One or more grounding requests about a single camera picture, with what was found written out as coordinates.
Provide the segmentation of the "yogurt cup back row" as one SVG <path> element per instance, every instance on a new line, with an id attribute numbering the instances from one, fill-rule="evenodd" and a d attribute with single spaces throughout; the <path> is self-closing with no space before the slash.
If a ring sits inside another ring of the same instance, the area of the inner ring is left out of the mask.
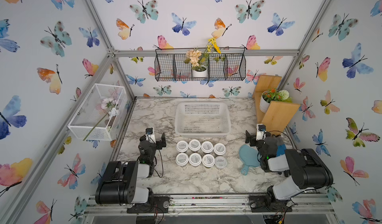
<path id="1" fill-rule="evenodd" d="M 201 143 L 197 139 L 192 139 L 189 142 L 189 149 L 193 152 L 198 152 L 201 149 Z"/>
<path id="2" fill-rule="evenodd" d="M 226 154 L 226 146 L 222 143 L 217 143 L 214 145 L 213 151 L 217 156 L 223 156 Z"/>
<path id="3" fill-rule="evenodd" d="M 181 140 L 176 144 L 176 150 L 180 153 L 185 153 L 189 149 L 188 142 Z"/>
<path id="4" fill-rule="evenodd" d="M 201 144 L 201 150 L 205 154 L 210 154 L 213 152 L 214 145 L 210 141 L 205 141 Z"/>

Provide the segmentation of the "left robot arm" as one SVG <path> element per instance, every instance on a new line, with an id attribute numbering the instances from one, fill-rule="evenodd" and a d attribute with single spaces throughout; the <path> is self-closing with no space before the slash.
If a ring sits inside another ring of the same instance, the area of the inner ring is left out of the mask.
<path id="1" fill-rule="evenodd" d="M 147 204 L 155 206 L 152 189 L 137 186 L 137 180 L 151 177 L 157 164 L 156 152 L 166 147 L 163 133 L 159 141 L 152 134 L 140 138 L 136 160 L 108 163 L 95 193 L 97 204 Z"/>

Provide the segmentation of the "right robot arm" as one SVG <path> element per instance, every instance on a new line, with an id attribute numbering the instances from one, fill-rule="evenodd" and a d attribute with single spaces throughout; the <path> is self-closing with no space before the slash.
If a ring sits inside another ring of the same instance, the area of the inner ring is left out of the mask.
<path id="1" fill-rule="evenodd" d="M 285 149 L 277 155 L 278 139 L 269 132 L 251 135 L 245 132 L 245 145 L 239 150 L 247 175 L 250 167 L 261 167 L 264 172 L 284 174 L 286 180 L 270 186 L 265 199 L 269 203 L 288 201 L 304 191 L 330 187 L 334 178 L 329 168 L 313 149 Z"/>

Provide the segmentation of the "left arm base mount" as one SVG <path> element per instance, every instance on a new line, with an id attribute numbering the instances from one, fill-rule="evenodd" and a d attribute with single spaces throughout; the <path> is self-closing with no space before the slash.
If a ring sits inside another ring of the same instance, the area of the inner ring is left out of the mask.
<path id="1" fill-rule="evenodd" d="M 150 196 L 143 204 L 133 204 L 127 208 L 128 214 L 166 214 L 170 206 L 170 198 L 167 196 Z"/>

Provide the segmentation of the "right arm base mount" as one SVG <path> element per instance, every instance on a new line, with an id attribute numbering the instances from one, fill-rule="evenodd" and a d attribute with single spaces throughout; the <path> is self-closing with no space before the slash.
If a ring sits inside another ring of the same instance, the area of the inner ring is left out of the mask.
<path id="1" fill-rule="evenodd" d="M 249 196 L 249 206 L 253 213 L 280 213 L 292 211 L 292 208 L 287 205 L 287 201 L 280 201 L 269 195 Z"/>

